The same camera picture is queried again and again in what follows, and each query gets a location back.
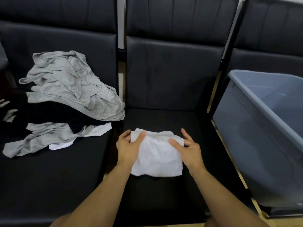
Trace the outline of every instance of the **left hand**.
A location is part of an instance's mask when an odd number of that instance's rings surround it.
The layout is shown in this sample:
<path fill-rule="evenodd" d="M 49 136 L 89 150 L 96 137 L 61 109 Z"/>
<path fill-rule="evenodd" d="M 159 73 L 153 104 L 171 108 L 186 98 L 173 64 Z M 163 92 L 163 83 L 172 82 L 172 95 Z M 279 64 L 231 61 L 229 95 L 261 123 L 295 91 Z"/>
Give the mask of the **left hand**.
<path fill-rule="evenodd" d="M 119 140 L 116 142 L 118 149 L 118 164 L 124 164 L 130 168 L 133 167 L 137 160 L 139 147 L 146 135 L 146 131 L 142 131 L 136 141 L 131 143 L 131 130 L 127 130 L 119 136 Z"/>

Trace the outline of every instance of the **black chair seat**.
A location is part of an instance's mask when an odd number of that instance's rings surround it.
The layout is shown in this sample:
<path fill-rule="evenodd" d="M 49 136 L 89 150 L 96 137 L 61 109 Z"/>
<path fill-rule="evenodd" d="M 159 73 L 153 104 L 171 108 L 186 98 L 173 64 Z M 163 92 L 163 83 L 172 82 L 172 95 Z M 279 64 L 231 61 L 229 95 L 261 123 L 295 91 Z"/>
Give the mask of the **black chair seat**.
<path fill-rule="evenodd" d="M 0 154 L 0 226 L 47 225 L 72 212 L 99 178 L 110 131 L 70 147 L 12 159 Z"/>
<path fill-rule="evenodd" d="M 184 128 L 200 144 L 206 168 L 246 206 L 256 212 L 233 163 L 207 114 L 190 111 L 128 109 L 124 130 L 172 131 Z M 154 178 L 131 175 L 123 194 L 116 226 L 173 225 L 205 222 L 210 211 L 183 166 L 181 176 Z"/>

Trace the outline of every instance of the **gray plastic bin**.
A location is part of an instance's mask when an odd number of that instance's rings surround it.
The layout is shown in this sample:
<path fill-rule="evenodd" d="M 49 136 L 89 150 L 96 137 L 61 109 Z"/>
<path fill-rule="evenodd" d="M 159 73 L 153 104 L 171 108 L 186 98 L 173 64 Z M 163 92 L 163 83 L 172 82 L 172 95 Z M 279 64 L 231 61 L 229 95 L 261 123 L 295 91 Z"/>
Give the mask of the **gray plastic bin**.
<path fill-rule="evenodd" d="M 303 208 L 303 78 L 244 70 L 229 77 L 213 120 L 253 197 Z"/>

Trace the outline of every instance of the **gray clothing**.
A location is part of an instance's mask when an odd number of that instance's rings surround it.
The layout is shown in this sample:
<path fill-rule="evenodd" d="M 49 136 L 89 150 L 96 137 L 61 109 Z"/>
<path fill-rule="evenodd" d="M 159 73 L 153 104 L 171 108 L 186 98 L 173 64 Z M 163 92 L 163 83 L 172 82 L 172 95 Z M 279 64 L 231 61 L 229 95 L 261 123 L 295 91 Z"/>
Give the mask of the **gray clothing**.
<path fill-rule="evenodd" d="M 34 82 L 29 103 L 54 101 L 66 104 L 97 120 L 123 120 L 125 104 L 116 90 L 100 81 L 75 51 L 34 53 L 35 65 L 20 84 Z"/>
<path fill-rule="evenodd" d="M 50 144 L 72 141 L 87 135 L 96 126 L 84 126 L 82 131 L 74 134 L 67 123 L 46 122 L 42 124 L 29 123 L 26 129 L 32 131 L 24 140 L 6 143 L 3 154 L 9 158 L 37 152 Z"/>

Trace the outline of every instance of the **right hand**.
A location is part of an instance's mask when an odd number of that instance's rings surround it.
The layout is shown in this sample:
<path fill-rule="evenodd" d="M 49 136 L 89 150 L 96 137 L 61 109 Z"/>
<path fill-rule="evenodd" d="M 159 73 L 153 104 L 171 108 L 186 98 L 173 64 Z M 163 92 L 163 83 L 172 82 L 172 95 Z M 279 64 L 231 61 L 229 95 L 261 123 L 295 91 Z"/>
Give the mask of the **right hand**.
<path fill-rule="evenodd" d="M 181 159 L 189 169 L 191 176 L 194 176 L 196 172 L 207 171 L 202 160 L 199 144 L 195 143 L 183 128 L 181 132 L 185 137 L 184 145 L 188 147 L 181 146 L 174 139 L 169 139 L 169 143 L 180 153 Z"/>

